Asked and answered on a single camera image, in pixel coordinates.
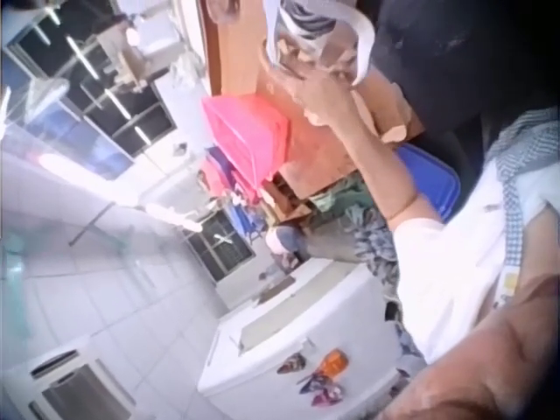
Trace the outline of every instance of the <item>white shirt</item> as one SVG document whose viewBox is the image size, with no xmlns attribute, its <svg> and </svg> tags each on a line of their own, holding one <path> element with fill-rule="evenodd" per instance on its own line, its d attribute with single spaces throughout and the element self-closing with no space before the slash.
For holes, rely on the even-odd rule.
<svg viewBox="0 0 560 420">
<path fill-rule="evenodd" d="M 560 211 L 560 164 L 517 181 L 523 221 L 549 202 Z M 401 278 L 403 323 L 432 363 L 473 328 L 480 307 L 503 269 L 505 214 L 495 162 L 484 170 L 465 207 L 447 225 L 408 220 L 394 235 Z"/>
</svg>

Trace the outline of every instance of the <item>white tiled wall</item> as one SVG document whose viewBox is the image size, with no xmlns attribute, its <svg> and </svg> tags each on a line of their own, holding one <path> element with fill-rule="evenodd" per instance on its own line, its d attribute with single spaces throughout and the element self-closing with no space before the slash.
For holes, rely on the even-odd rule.
<svg viewBox="0 0 560 420">
<path fill-rule="evenodd" d="M 141 213 L 113 208 L 99 228 L 129 240 L 143 267 L 128 268 L 115 245 L 87 232 L 68 242 L 106 203 L 2 162 L 2 228 L 27 237 L 25 337 L 10 321 L 1 282 L 3 369 L 91 334 L 102 360 L 158 420 L 227 419 L 196 391 L 218 318 L 226 307 L 208 274 L 173 232 Z"/>
</svg>

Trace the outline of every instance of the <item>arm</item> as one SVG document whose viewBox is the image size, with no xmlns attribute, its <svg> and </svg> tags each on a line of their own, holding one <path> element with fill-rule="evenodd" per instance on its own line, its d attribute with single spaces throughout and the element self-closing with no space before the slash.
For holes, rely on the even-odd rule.
<svg viewBox="0 0 560 420">
<path fill-rule="evenodd" d="M 440 221 L 431 203 L 418 193 L 401 159 L 360 118 L 350 115 L 341 121 L 332 130 L 345 145 L 389 228 L 395 230 L 417 218 Z"/>
</svg>

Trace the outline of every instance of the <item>pink plastic container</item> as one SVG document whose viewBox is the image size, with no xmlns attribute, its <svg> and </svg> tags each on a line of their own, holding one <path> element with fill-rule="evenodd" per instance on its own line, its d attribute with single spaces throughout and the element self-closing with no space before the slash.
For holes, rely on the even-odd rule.
<svg viewBox="0 0 560 420">
<path fill-rule="evenodd" d="M 212 96 L 202 107 L 227 160 L 258 190 L 286 160 L 288 118 L 255 94 Z"/>
</svg>

